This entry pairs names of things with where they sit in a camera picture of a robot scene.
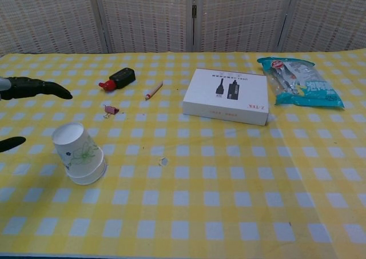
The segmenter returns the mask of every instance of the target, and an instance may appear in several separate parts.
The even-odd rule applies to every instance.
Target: red cap
[[[116,83],[113,80],[108,80],[105,83],[99,83],[99,86],[102,87],[105,91],[113,91],[116,89]]]

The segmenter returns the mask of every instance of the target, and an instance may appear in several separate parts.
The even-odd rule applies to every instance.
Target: white paper cup
[[[81,123],[67,123],[52,134],[52,141],[67,175],[77,184],[91,184],[103,175],[103,151]]]

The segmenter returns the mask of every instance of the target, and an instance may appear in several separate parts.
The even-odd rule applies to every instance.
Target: product box
[[[196,69],[183,113],[263,126],[268,117],[266,76]]]

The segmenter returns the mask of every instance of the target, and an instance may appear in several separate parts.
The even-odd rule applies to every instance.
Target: pink binder clip
[[[103,115],[104,118],[109,118],[112,114],[115,115],[119,112],[119,109],[114,106],[107,106],[104,105],[104,111],[106,112],[105,115]]]

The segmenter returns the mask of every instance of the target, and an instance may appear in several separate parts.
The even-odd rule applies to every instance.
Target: snack bag
[[[314,63],[293,58],[266,57],[257,60],[275,89],[276,105],[344,107],[331,85],[314,68]]]

